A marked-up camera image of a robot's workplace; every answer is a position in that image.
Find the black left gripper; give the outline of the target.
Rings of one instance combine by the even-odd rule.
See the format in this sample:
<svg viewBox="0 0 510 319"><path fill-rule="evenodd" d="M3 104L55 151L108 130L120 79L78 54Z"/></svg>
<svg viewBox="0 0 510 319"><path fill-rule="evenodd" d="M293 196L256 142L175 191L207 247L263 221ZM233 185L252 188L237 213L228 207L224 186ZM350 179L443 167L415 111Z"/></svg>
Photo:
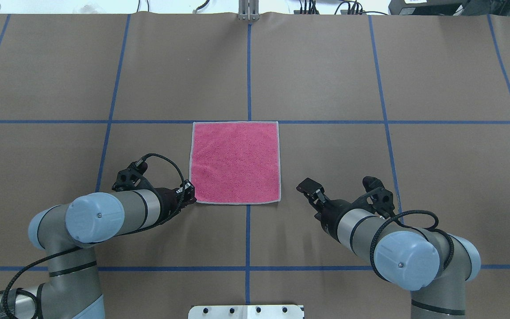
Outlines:
<svg viewBox="0 0 510 319"><path fill-rule="evenodd" d="M168 222L180 212L180 205L192 205L197 202L196 188L190 180L183 180L179 188L156 188L160 202L160 214L156 222Z"/></svg>

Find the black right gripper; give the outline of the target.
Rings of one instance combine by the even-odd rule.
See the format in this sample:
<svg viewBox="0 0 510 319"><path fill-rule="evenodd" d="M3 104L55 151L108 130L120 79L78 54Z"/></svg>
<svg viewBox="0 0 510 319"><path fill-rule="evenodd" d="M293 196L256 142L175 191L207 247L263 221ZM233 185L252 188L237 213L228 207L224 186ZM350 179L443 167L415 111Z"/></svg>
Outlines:
<svg viewBox="0 0 510 319"><path fill-rule="evenodd" d="M306 178L296 186L296 190L303 194L309 204L317 212L317 219L322 230L334 240L338 240L338 226L343 216L355 209L354 204L346 200L326 200L322 184L313 179Z"/></svg>

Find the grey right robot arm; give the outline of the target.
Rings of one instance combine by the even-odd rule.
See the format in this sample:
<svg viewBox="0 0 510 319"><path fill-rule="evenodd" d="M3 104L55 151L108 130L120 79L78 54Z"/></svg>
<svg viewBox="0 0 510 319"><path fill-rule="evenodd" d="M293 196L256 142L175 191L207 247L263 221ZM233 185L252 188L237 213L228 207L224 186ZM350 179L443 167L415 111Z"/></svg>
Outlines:
<svg viewBox="0 0 510 319"><path fill-rule="evenodd" d="M316 211L322 230L367 262L383 281L409 291L413 319L464 319L466 283L476 278L481 258L465 238L439 229L427 210L396 214L393 193L365 176L365 194L353 202L331 199L306 178L296 187Z"/></svg>

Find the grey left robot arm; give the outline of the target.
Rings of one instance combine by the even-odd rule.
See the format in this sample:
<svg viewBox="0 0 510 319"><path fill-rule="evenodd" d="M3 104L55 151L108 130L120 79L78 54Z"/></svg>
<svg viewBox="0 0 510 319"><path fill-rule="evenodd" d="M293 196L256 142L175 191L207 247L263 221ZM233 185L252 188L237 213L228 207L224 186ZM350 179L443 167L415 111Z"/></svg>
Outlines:
<svg viewBox="0 0 510 319"><path fill-rule="evenodd" d="M194 202L194 186L184 180L176 189L95 192L36 214L28 238L45 257L0 290L0 319L105 318L94 247L160 226Z"/></svg>

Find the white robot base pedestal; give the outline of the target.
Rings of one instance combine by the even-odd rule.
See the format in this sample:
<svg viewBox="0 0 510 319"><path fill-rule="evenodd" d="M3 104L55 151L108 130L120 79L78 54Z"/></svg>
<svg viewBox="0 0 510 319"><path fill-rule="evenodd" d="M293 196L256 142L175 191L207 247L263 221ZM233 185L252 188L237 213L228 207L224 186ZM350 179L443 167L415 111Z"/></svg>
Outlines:
<svg viewBox="0 0 510 319"><path fill-rule="evenodd" d="M303 305L204 305L194 306L189 319L305 319Z"/></svg>

